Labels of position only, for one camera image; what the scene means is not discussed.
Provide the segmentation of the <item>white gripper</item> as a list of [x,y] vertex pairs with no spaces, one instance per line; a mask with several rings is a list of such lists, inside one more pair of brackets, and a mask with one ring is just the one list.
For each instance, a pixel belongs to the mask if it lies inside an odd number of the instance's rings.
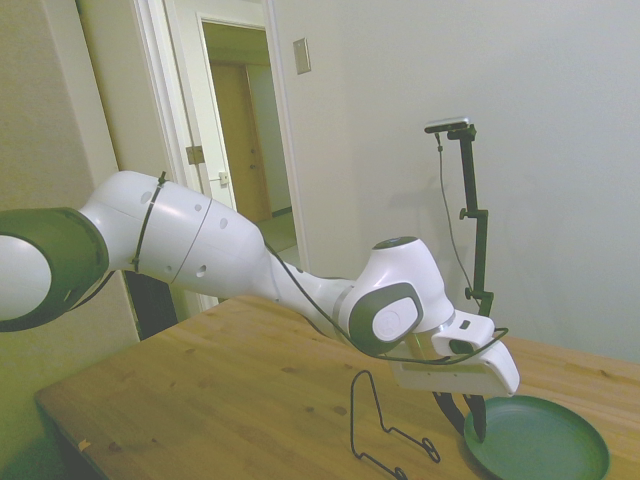
[[[391,362],[390,367],[400,387],[434,392],[438,407],[456,432],[463,434],[469,424],[480,443],[487,433],[483,396],[513,396],[520,384],[519,371],[503,343],[495,343],[479,355],[450,366]],[[464,394],[469,408],[466,420],[451,393]]]

